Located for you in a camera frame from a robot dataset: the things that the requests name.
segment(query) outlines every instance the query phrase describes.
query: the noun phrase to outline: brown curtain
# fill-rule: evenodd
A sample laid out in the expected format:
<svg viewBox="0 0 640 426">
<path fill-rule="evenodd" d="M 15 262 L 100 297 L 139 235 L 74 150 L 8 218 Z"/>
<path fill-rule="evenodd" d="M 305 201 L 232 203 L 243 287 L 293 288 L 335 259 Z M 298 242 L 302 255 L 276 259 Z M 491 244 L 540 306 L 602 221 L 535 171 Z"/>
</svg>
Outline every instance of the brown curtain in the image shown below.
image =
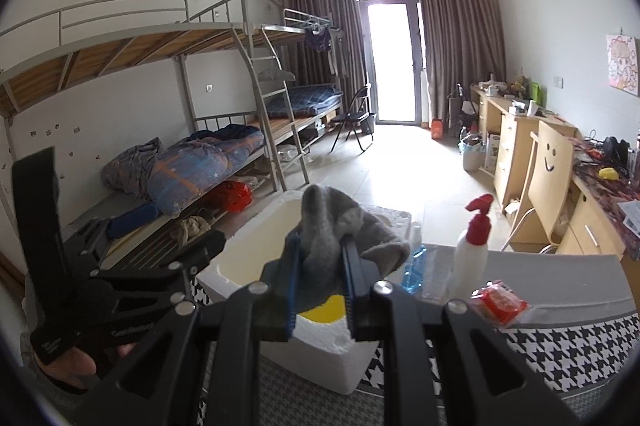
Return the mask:
<svg viewBox="0 0 640 426">
<path fill-rule="evenodd" d="M 447 123 L 447 96 L 457 82 L 468 88 L 506 80 L 498 0 L 420 0 L 424 19 L 431 117 Z"/>
<path fill-rule="evenodd" d="M 330 15 L 334 27 L 342 29 L 344 70 L 342 70 L 342 76 L 338 78 L 338 84 L 344 92 L 344 101 L 348 106 L 356 91 L 366 82 L 362 25 L 356 0 L 282 1 L 284 6 L 290 9 L 322 17 Z M 317 52 L 304 43 L 299 43 L 295 47 L 290 46 L 288 65 L 300 84 L 321 84 L 333 80 L 326 53 Z"/>
</svg>

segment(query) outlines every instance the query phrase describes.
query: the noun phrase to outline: clear bottle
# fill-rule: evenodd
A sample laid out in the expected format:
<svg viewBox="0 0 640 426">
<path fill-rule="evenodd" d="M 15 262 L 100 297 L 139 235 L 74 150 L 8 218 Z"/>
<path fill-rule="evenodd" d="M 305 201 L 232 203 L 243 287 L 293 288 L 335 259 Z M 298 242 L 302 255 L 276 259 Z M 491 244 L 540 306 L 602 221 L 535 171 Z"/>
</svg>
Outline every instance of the clear bottle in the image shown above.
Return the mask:
<svg viewBox="0 0 640 426">
<path fill-rule="evenodd" d="M 466 207 L 468 211 L 479 212 L 458 239 L 453 255 L 453 270 L 447 282 L 446 300 L 460 298 L 468 301 L 471 293 L 481 286 L 481 276 L 489 256 L 486 243 L 491 232 L 491 220 L 488 213 L 493 201 L 494 197 L 487 194 L 472 200 Z"/>
</svg>

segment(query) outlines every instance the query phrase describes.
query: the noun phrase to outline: hand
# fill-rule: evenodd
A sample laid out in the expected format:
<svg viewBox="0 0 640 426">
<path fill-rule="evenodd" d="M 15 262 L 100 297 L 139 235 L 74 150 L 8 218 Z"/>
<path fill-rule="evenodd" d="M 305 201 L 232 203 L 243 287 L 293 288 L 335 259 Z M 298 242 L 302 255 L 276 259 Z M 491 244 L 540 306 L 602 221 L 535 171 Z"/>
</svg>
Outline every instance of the hand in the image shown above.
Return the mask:
<svg viewBox="0 0 640 426">
<path fill-rule="evenodd" d="M 126 356 L 135 344 L 120 345 L 116 348 L 118 356 L 123 358 Z M 34 356 L 38 366 L 49 377 L 77 388 L 78 390 L 86 390 L 86 386 L 82 383 L 78 376 L 94 376 L 96 367 L 94 359 L 86 352 L 79 348 L 71 348 L 62 356 L 57 358 L 49 365 L 43 364 L 40 358 L 34 352 Z"/>
</svg>

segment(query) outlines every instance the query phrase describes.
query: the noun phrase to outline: upper bunk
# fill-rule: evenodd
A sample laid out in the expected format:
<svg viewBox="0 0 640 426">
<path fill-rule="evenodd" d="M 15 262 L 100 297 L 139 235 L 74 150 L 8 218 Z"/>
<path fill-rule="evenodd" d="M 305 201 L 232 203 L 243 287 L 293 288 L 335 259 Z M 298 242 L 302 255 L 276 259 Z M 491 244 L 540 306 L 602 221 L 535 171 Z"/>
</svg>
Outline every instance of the upper bunk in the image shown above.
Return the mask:
<svg viewBox="0 0 640 426">
<path fill-rule="evenodd" d="M 197 14 L 190 15 L 187 0 L 180 8 L 149 8 L 116 12 L 63 24 L 63 13 L 87 6 L 122 0 L 94 0 L 45 12 L 0 32 L 0 38 L 43 18 L 58 18 L 58 46 L 30 57 L 0 73 L 0 116 L 10 119 L 38 102 L 88 80 L 142 64 L 177 56 L 229 50 L 237 45 L 255 47 L 297 43 L 306 31 L 331 25 L 331 21 L 292 9 L 281 10 L 280 25 L 251 24 L 246 0 L 240 0 L 242 22 L 232 22 L 229 2 L 222 0 Z M 215 21 L 220 9 L 226 9 L 226 22 Z M 98 20 L 149 12 L 181 12 L 184 21 L 170 24 L 126 28 L 63 43 L 63 31 Z"/>
</svg>

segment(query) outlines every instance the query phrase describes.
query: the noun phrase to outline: red pump nozzle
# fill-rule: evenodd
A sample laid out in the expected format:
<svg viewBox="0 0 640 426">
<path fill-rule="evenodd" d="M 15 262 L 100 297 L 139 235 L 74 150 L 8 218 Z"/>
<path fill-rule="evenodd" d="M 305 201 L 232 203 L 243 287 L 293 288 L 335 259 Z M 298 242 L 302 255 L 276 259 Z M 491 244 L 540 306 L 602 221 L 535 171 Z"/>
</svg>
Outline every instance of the red pump nozzle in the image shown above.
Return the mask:
<svg viewBox="0 0 640 426">
<path fill-rule="evenodd" d="M 469 227 L 466 230 L 466 240 L 472 245 L 485 245 L 489 239 L 489 233 L 491 232 L 491 220 L 487 216 L 491 204 L 494 202 L 494 197 L 489 195 L 482 195 L 469 202 L 466 206 L 467 211 L 480 211 L 469 222 Z"/>
</svg>

